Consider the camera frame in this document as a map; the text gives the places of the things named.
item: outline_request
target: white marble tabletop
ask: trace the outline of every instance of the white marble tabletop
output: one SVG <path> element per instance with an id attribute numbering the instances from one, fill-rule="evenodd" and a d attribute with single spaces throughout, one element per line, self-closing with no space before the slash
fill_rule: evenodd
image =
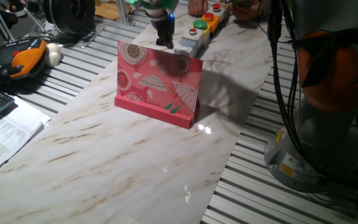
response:
<path id="1" fill-rule="evenodd" d="M 177 43 L 195 18 L 175 16 Z M 0 170 L 0 223 L 199 223 L 271 66 L 255 25 L 231 18 L 203 54 L 189 130 L 115 107 L 111 62 Z"/>

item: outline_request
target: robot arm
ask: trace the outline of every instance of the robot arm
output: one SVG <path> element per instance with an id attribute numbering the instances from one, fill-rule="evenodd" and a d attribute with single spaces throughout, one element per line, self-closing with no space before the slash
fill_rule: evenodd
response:
<path id="1" fill-rule="evenodd" d="M 288 134 L 266 148 L 266 164 L 281 164 L 288 154 L 310 166 L 307 177 L 312 182 L 280 169 L 270 171 L 281 183 L 303 192 L 324 190 L 327 180 L 357 185 L 358 130 L 352 121 L 358 113 L 358 1 L 292 0 L 293 19 L 284 0 L 271 0 L 270 6 L 273 78 Z M 283 14 L 296 53 L 288 108 L 277 68 Z M 293 112 L 298 74 L 305 98 Z"/>
<path id="2" fill-rule="evenodd" d="M 142 5 L 146 16 L 149 17 L 152 26 L 157 30 L 156 44 L 173 49 L 172 35 L 175 31 L 175 18 L 173 12 L 178 0 L 129 0 L 133 9 Z"/>

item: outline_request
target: umbrella illustration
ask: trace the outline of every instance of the umbrella illustration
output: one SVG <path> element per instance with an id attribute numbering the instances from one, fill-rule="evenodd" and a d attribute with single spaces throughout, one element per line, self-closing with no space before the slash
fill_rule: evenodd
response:
<path id="1" fill-rule="evenodd" d="M 149 75 L 147 77 L 144 77 L 139 82 L 140 85 L 148 86 L 157 90 L 161 91 L 167 91 L 164 84 L 162 83 L 161 79 L 159 77 L 156 77 L 155 75 Z"/>
<path id="2" fill-rule="evenodd" d="M 197 90 L 192 86 L 178 82 L 174 82 L 173 87 L 175 87 L 175 90 L 182 102 L 186 104 L 186 106 L 189 107 L 192 112 L 194 112 L 196 109 L 198 96 Z"/>
<path id="3" fill-rule="evenodd" d="M 123 59 L 132 67 L 142 66 L 148 58 L 147 49 L 134 44 L 121 42 L 119 51 Z"/>

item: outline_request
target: metal grating floor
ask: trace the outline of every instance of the metal grating floor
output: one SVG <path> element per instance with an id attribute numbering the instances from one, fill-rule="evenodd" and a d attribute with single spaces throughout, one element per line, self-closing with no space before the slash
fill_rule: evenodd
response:
<path id="1" fill-rule="evenodd" d="M 291 45 L 278 50 L 280 84 L 288 96 L 294 53 Z M 267 170 L 264 149 L 283 127 L 271 70 L 255 101 L 202 223 L 357 223 L 357 190 L 305 194 L 282 185 Z"/>

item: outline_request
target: pink picture book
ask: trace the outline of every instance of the pink picture book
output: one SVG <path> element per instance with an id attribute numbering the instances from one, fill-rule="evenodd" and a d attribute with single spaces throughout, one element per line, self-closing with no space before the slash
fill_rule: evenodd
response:
<path id="1" fill-rule="evenodd" d="M 193 120 L 199 106 L 202 67 L 203 61 L 195 58 L 120 41 L 117 96 L 121 96 L 120 99 L 126 100 L 127 104 L 135 103 L 137 109 L 134 110 L 132 106 L 122 107 L 137 113 L 151 116 L 150 112 L 154 109 L 158 112 L 151 117 L 169 123 L 172 123 L 169 117 L 189 117 Z"/>

